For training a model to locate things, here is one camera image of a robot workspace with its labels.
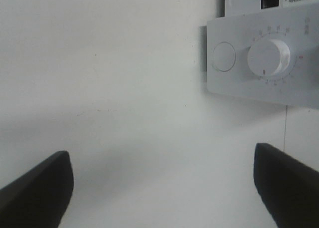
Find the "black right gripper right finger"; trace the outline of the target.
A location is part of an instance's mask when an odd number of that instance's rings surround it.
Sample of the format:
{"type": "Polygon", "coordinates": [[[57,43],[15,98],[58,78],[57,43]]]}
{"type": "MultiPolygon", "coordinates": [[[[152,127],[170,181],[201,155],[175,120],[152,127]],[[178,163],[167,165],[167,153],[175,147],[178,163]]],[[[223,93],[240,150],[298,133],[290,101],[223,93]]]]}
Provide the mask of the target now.
{"type": "Polygon", "coordinates": [[[258,143],[253,180],[277,227],[319,226],[318,171],[268,143],[258,143]]]}

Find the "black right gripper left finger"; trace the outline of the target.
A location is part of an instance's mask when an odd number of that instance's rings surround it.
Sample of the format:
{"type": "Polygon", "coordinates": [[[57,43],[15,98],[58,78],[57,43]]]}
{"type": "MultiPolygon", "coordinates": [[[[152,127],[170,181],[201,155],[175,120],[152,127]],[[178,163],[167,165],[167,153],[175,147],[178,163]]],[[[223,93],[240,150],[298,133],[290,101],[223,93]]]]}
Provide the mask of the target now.
{"type": "Polygon", "coordinates": [[[59,227],[73,189],[70,155],[58,151],[0,190],[0,226],[59,227]]]}

